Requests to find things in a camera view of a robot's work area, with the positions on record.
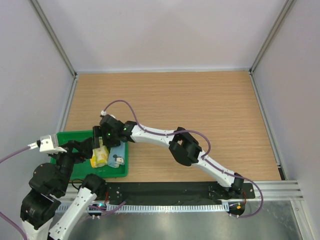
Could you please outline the yellow green patterned towel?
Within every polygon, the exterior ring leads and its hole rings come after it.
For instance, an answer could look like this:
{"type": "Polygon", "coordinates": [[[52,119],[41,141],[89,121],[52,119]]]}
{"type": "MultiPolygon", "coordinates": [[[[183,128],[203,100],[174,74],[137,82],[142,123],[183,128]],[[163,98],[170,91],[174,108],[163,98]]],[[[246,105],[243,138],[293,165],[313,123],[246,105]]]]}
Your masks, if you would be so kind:
{"type": "Polygon", "coordinates": [[[103,145],[102,137],[99,138],[99,147],[92,150],[90,164],[92,168],[101,168],[108,164],[109,150],[103,145]]]}

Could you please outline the blue polka dot towel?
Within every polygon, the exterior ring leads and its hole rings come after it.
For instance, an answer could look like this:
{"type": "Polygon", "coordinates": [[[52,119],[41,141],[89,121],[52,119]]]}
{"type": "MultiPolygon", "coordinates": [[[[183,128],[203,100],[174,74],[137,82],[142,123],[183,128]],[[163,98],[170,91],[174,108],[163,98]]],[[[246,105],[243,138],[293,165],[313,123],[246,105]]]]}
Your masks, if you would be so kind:
{"type": "Polygon", "coordinates": [[[121,142],[119,146],[110,149],[107,165],[111,168],[119,168],[125,164],[125,143],[121,142]]]}

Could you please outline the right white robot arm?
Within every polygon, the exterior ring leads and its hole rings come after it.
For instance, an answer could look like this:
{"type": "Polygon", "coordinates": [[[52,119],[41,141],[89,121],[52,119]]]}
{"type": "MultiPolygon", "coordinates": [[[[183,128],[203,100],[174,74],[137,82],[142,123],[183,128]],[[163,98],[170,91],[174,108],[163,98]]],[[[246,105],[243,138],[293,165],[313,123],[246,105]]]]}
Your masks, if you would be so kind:
{"type": "Polygon", "coordinates": [[[113,115],[105,114],[99,125],[92,128],[94,149],[104,145],[107,148],[120,146],[121,143],[147,143],[169,149],[176,162],[183,166],[195,166],[212,176],[228,197],[237,198],[244,191],[244,179],[213,160],[208,151],[204,151],[192,133],[205,137],[197,131],[178,127],[176,130],[162,130],[141,125],[137,121],[117,120],[113,115]]]}

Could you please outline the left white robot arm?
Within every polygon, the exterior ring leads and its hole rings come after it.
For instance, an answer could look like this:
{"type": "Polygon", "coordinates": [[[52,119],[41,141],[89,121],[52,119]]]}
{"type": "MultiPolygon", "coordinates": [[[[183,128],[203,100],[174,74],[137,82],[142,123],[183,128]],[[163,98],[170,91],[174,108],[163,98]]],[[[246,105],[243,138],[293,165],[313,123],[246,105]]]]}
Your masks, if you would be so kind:
{"type": "Polygon", "coordinates": [[[59,199],[66,194],[74,166],[92,156],[96,142],[97,139],[89,137],[60,145],[56,135],[46,135],[28,145],[30,149],[38,148],[39,152],[49,155],[56,162],[40,164],[29,181],[31,190],[20,208],[25,240],[66,240],[89,205],[106,195],[106,181],[96,174],[88,174],[69,208],[51,226],[61,205],[59,199]]]}

